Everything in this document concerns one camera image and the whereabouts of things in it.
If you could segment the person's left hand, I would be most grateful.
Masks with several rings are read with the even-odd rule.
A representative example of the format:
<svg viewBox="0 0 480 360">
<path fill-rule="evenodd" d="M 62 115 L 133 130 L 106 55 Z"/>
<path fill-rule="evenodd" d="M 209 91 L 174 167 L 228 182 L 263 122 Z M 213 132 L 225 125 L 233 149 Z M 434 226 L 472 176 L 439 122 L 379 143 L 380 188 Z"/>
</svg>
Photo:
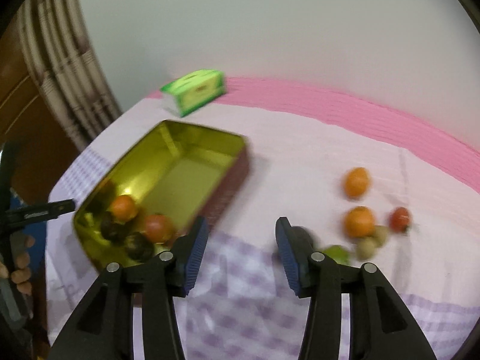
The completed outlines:
<svg viewBox="0 0 480 360">
<path fill-rule="evenodd" d="M 22 295 L 31 296 L 32 270 L 30 268 L 29 249 L 35 245 L 35 238 L 23 232 L 18 232 L 17 241 L 22 241 L 22 246 L 13 253 L 15 257 L 15 269 L 13 271 L 7 268 L 5 258 L 1 254 L 1 279 L 11 280 Z"/>
</svg>

